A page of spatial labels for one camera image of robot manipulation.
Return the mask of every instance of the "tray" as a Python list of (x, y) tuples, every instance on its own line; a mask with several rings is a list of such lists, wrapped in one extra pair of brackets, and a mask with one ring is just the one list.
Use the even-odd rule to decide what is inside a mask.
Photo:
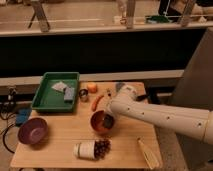
[[(52, 89), (55, 83), (62, 81), (69, 87), (74, 87), (74, 98), (71, 103), (64, 102), (64, 93)], [(37, 112), (72, 112), (76, 104), (78, 92), (78, 72), (47, 72), (33, 98), (32, 109)]]

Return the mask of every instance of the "white object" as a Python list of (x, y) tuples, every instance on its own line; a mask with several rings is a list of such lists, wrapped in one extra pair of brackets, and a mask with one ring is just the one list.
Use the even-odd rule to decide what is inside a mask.
[(60, 91), (60, 92), (64, 92), (64, 90), (66, 89), (66, 87), (68, 87), (65, 83), (63, 83), (62, 81), (54, 84), (52, 86), (52, 89), (56, 90), (56, 91)]
[(76, 144), (73, 153), (78, 158), (95, 159), (95, 141), (84, 141)]
[(106, 112), (125, 115), (213, 144), (213, 113), (209, 110), (136, 102), (137, 91), (125, 85), (107, 105)]

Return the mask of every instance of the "purple bowl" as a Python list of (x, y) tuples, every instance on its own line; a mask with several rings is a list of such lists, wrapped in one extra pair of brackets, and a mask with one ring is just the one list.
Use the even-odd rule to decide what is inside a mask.
[(47, 122), (42, 118), (32, 118), (19, 129), (18, 139), (23, 144), (36, 144), (47, 134)]

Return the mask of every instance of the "green object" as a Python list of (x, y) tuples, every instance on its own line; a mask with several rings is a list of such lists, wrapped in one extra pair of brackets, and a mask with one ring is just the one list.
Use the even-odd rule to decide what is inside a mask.
[[(68, 87), (74, 88), (74, 97), (71, 103), (66, 103), (64, 101), (64, 93), (52, 88), (54, 84), (60, 81), (65, 83)], [(76, 104), (78, 84), (78, 72), (45, 73), (33, 98), (32, 109), (37, 112), (72, 112)]]
[(170, 23), (170, 20), (164, 15), (146, 16), (147, 23)]

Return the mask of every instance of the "red object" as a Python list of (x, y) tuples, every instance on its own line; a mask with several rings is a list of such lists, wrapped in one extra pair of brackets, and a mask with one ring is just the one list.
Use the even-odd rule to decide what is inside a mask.
[(36, 144), (47, 134), (47, 123), (42, 118), (32, 118), (19, 129), (18, 139), (23, 144)]
[(92, 128), (95, 130), (96, 133), (98, 134), (106, 134), (108, 133), (112, 127), (110, 128), (107, 128), (107, 127), (104, 127), (104, 121), (105, 121), (105, 117), (107, 116), (108, 114), (106, 114), (103, 110), (99, 110), (97, 112), (95, 112), (91, 119), (90, 119), (90, 124), (92, 126)]
[(96, 97), (96, 99), (95, 99), (94, 102), (92, 103), (92, 107), (91, 107), (91, 109), (92, 109), (93, 112), (96, 111), (97, 106), (98, 106), (98, 103), (100, 102), (100, 100), (101, 100), (103, 97), (104, 97), (103, 94), (100, 95), (100, 96), (98, 96), (98, 97)]

